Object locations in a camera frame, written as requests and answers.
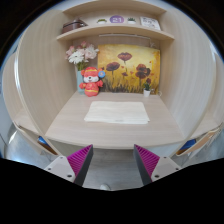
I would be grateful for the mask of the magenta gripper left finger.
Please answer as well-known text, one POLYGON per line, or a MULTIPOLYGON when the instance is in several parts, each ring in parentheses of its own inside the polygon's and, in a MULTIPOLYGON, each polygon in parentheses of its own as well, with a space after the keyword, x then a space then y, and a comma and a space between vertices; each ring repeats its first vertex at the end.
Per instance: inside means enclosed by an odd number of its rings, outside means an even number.
POLYGON ((45 171, 82 186, 93 157, 93 146, 88 145, 73 154, 59 156, 51 162, 45 171))

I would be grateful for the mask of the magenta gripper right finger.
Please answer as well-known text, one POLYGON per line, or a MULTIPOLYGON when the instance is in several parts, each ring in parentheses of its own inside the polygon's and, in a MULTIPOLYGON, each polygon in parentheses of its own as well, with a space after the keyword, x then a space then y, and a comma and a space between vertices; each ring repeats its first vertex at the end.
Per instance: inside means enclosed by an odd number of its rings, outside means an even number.
POLYGON ((148 185, 181 170, 181 167, 169 157, 160 157, 139 145, 134 145, 133 155, 143 185, 148 185))

